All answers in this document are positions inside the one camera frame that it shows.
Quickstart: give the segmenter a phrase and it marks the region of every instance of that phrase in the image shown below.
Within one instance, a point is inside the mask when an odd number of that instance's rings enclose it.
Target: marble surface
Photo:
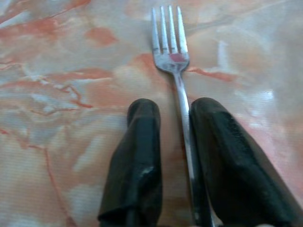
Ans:
[[[151,55],[151,7],[180,5],[192,102],[221,102],[303,206],[303,2],[1,0],[0,226],[96,227],[111,154],[138,98],[161,112],[159,224],[191,224],[169,75]]]

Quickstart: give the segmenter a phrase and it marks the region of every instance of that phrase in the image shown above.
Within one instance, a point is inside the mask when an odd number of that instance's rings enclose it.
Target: fork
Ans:
[[[152,52],[155,65],[158,69],[172,74],[177,88],[179,107],[181,112],[183,137],[187,157],[187,168],[189,175],[189,186],[191,192],[191,203],[193,218],[196,225],[213,226],[212,217],[208,202],[206,187],[203,181],[201,166],[198,161],[197,153],[193,147],[193,135],[191,131],[189,106],[186,96],[185,86],[181,73],[189,65],[189,55],[185,38],[185,31],[180,7],[177,7],[178,16],[178,44],[175,33],[172,7],[168,6],[169,12],[169,34],[170,47],[166,31],[166,21],[164,7],[160,7],[161,17],[161,44],[156,20],[156,10],[152,9]]]

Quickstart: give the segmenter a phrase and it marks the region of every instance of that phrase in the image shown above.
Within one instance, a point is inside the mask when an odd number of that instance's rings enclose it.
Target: fork tines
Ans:
[[[167,39],[167,31],[166,31],[166,21],[165,21],[165,10],[164,7],[160,7],[160,15],[161,15],[161,37],[162,37],[162,52],[163,53],[187,53],[187,44],[183,26],[183,19],[180,7],[177,6],[177,15],[178,15],[178,44],[175,33],[175,25],[172,13],[172,7],[168,6],[169,12],[169,31],[170,31],[170,47]],[[161,54],[161,47],[159,42],[159,33],[157,27],[157,18],[156,18],[156,10],[152,8],[152,49],[154,54]]]

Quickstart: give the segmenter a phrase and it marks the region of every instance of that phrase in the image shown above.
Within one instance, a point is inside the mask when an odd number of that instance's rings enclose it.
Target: pink marble pattern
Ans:
[[[0,1],[0,226],[96,227],[111,154],[137,98],[160,107],[159,224],[191,224],[169,75],[150,47],[150,9],[179,4],[190,101],[226,106],[303,206],[299,0]]]

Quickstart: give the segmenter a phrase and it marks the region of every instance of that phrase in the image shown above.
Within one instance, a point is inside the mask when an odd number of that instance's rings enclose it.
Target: silver fork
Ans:
[[[179,107],[181,111],[181,120],[183,128],[183,136],[187,157],[187,168],[189,174],[189,184],[191,191],[191,201],[193,207],[194,221],[196,225],[214,226],[212,215],[209,208],[209,200],[207,192],[201,176],[200,164],[198,156],[193,147],[193,136],[191,132],[189,106],[185,92],[185,86],[181,77],[182,71],[189,64],[189,55],[187,51],[187,43],[184,32],[184,25],[180,7],[177,7],[178,15],[178,45],[175,33],[172,7],[168,6],[169,11],[169,31],[170,31],[170,47],[166,32],[166,22],[164,7],[160,7],[161,15],[161,39],[162,48],[160,47],[159,34],[156,20],[156,10],[152,9],[152,52],[155,65],[158,69],[168,72],[174,76]]]

